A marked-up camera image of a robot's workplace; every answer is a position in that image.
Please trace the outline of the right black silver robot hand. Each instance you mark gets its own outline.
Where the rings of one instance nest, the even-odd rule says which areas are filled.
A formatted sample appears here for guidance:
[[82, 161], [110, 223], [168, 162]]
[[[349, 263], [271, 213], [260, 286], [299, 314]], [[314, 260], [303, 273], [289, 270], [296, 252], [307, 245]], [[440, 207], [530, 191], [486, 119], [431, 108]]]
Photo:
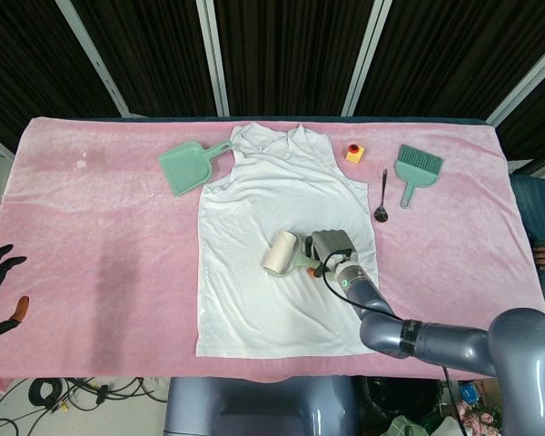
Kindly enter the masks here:
[[330, 278], [340, 264], [358, 261], [357, 250], [344, 230], [313, 232], [305, 238], [304, 254], [311, 260], [307, 271], [314, 278]]

